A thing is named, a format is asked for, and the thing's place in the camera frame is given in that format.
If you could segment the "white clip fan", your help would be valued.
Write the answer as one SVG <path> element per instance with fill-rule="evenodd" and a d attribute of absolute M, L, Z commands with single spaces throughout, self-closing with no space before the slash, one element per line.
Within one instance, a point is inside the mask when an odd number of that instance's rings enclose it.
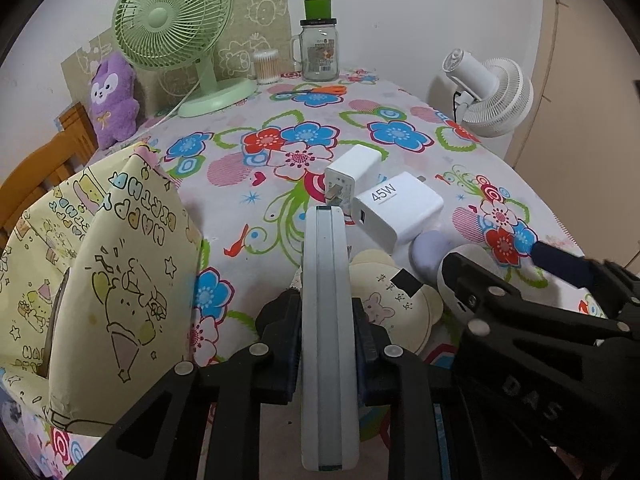
<path fill-rule="evenodd" d="M 454 49 L 442 71 L 457 87 L 454 119 L 482 138 L 513 132 L 533 107 L 533 84 L 510 58 L 480 62 L 471 52 Z"/>

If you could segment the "wooden chair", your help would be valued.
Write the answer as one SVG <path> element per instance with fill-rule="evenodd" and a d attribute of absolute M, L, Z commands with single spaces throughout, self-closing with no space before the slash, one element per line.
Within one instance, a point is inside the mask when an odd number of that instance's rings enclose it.
<path fill-rule="evenodd" d="M 98 149 L 92 123 L 81 103 L 73 104 L 58 120 L 62 130 L 20 162 L 1 185 L 1 249 L 6 248 L 24 210 L 71 177 L 76 172 L 75 162 L 86 166 Z"/>

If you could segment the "purple plush toy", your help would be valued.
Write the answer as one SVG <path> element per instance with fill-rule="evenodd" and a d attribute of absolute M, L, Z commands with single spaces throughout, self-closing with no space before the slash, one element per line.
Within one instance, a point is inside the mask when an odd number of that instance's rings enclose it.
<path fill-rule="evenodd" d="M 100 150 L 136 133 L 140 105 L 134 98 L 135 81 L 134 69 L 118 51 L 104 58 L 93 76 L 89 116 Z"/>

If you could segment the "cotton swab container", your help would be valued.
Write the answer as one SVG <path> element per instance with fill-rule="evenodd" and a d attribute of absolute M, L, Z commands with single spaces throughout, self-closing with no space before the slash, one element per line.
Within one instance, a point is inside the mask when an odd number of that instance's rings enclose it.
<path fill-rule="evenodd" d="M 277 49 L 257 50 L 253 53 L 253 66 L 258 84 L 274 84 L 280 79 L 280 55 Z"/>

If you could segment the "floral tablecloth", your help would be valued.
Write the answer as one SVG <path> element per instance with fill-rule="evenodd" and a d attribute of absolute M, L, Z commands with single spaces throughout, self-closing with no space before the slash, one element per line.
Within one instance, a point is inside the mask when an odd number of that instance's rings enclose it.
<path fill-rule="evenodd" d="M 139 140 L 175 180 L 202 234 L 191 348 L 200 365 L 224 362 L 256 339 L 259 286 L 281 289 L 302 260 L 309 208 L 324 200 L 330 162 L 363 146 L 382 159 L 381 179 L 424 176 L 444 201 L 437 226 L 452 244 L 489 264 L 523 295 L 599 315 L 589 292 L 552 278 L 530 260 L 537 240 L 577 244 L 528 184 L 452 119 L 388 81 L 356 70 L 335 84 L 289 76 L 234 107 L 143 127 Z M 6 416 L 37 474 L 61 479 L 94 445 L 52 427 L 36 376 L 63 272 L 75 258 L 106 192 L 130 154 L 122 144 L 57 185 L 17 221 L 1 259 L 2 388 Z"/>

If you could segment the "white 45W charger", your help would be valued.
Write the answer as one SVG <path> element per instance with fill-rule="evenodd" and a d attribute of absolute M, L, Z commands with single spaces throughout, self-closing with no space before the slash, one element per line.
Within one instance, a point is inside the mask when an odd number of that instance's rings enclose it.
<path fill-rule="evenodd" d="M 407 171 L 376 184 L 352 199 L 352 220 L 392 254 L 411 243 L 438 218 L 444 200 Z"/>

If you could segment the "cream bear shaped pad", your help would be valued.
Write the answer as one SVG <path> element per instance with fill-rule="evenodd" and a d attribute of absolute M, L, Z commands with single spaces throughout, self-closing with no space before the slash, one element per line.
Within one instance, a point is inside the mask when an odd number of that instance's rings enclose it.
<path fill-rule="evenodd" d="M 369 322 L 383 326 L 393 344 L 421 353 L 442 317 L 439 293 L 377 249 L 360 252 L 349 265 L 352 296 Z"/>

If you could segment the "yellow cartoon fabric storage box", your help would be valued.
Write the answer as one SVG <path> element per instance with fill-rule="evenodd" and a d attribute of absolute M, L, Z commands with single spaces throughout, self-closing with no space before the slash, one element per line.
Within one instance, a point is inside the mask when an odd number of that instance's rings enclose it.
<path fill-rule="evenodd" d="M 1 257 L 1 385 L 99 437 L 190 353 L 201 233 L 143 143 L 63 181 Z"/>

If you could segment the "white cube charger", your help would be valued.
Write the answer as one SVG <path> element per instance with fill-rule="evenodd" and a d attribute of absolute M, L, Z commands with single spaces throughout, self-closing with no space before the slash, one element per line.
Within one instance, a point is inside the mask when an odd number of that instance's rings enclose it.
<path fill-rule="evenodd" d="M 326 203 L 347 212 L 355 196 L 378 183 L 381 162 L 382 154 L 374 148 L 352 146 L 324 170 Z"/>

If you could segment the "lavender round device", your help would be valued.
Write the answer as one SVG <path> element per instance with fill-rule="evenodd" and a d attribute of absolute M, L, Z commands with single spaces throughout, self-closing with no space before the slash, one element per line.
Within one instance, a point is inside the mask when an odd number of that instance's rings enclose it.
<path fill-rule="evenodd" d="M 443 232 L 431 230 L 417 236 L 409 248 L 409 262 L 416 276 L 426 284 L 435 285 L 442 259 L 457 246 Z"/>

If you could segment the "white power bank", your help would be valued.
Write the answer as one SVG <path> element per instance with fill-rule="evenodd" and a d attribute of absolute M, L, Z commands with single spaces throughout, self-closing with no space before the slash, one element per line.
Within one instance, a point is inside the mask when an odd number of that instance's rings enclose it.
<path fill-rule="evenodd" d="M 355 324 L 341 208 L 306 213 L 302 265 L 302 463 L 355 468 L 359 418 Z"/>

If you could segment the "green desk fan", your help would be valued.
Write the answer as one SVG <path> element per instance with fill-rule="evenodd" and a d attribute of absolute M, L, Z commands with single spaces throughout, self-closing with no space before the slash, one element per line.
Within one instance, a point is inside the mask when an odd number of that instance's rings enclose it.
<path fill-rule="evenodd" d="M 257 90 L 246 77 L 220 80 L 212 61 L 227 28 L 232 0 L 117 0 L 112 18 L 115 42 L 142 70 L 176 70 L 193 65 L 198 82 L 177 114 L 198 117 L 239 103 Z"/>

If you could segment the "glass mason jar mug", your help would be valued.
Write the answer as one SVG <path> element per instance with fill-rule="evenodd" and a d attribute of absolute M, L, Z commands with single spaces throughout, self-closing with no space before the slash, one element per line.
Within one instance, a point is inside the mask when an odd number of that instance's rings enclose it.
<path fill-rule="evenodd" d="M 300 33 L 291 41 L 292 58 L 304 79 L 327 82 L 338 78 L 337 19 L 332 0 L 305 0 Z"/>

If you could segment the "beige cartoon board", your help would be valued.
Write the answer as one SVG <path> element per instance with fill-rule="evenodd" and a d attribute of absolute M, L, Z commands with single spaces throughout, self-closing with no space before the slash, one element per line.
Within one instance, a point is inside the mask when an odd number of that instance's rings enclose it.
<path fill-rule="evenodd" d="M 288 0 L 233 0 L 228 26 L 210 54 L 216 77 L 219 80 L 252 78 L 252 54 L 265 49 L 279 51 L 279 70 L 287 72 L 293 67 L 291 37 Z M 114 49 L 112 32 L 107 29 L 61 63 L 73 102 L 81 102 L 83 106 L 90 104 L 90 81 L 101 61 Z M 140 115 L 150 117 L 169 110 L 197 80 L 194 66 L 160 72 L 136 70 L 134 97 L 140 103 Z"/>

